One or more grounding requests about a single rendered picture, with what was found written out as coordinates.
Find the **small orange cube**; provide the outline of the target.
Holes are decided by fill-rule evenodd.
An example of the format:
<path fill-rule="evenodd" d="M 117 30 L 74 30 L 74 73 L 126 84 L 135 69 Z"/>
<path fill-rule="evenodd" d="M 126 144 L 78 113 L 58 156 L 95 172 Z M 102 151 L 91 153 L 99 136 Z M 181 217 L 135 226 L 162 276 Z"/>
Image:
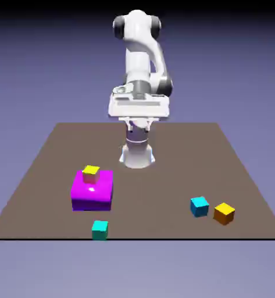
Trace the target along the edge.
<path fill-rule="evenodd" d="M 227 225 L 233 221 L 234 214 L 235 208 L 226 203 L 221 203 L 214 208 L 213 219 L 222 225 Z"/>

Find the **large magenta box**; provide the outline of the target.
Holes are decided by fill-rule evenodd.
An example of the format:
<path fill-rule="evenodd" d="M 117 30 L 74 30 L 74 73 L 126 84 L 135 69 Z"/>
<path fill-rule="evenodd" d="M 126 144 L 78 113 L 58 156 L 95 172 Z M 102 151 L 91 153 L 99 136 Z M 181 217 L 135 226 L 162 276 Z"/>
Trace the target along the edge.
<path fill-rule="evenodd" d="M 110 211 L 113 197 L 113 171 L 100 170 L 96 184 L 83 182 L 77 171 L 70 191 L 73 211 Z"/>

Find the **small teal cube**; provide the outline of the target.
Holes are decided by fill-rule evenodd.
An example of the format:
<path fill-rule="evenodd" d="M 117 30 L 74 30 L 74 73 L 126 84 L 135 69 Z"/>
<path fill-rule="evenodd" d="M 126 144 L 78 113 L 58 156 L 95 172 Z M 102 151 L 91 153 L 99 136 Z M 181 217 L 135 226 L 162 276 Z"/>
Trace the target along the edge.
<path fill-rule="evenodd" d="M 91 232 L 93 240 L 106 240 L 108 236 L 108 221 L 95 220 Z"/>

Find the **small cyan cube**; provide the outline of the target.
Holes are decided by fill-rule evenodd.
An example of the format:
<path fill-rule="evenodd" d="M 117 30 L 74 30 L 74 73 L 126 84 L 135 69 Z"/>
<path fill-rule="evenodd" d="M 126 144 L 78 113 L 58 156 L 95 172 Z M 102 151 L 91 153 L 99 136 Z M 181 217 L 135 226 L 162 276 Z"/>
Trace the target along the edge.
<path fill-rule="evenodd" d="M 194 197 L 190 200 L 190 210 L 194 217 L 205 217 L 208 215 L 209 203 L 205 197 Z"/>

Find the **small yellow cube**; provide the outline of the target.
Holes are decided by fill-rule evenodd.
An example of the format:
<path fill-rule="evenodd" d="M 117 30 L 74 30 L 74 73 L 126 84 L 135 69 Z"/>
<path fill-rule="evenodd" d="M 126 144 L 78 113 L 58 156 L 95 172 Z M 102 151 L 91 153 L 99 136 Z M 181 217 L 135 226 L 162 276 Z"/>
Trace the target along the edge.
<path fill-rule="evenodd" d="M 99 178 L 100 167 L 87 165 L 82 170 L 83 182 L 87 184 L 96 184 Z"/>

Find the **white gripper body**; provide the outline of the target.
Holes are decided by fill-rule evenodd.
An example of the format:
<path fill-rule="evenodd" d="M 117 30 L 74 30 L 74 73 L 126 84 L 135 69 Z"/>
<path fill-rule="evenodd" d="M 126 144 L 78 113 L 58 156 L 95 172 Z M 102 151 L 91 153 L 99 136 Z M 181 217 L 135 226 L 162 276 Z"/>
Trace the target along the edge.
<path fill-rule="evenodd" d="M 145 99 L 134 99 L 132 93 L 112 94 L 108 114 L 119 118 L 167 118 L 170 114 L 169 98 L 145 94 Z"/>

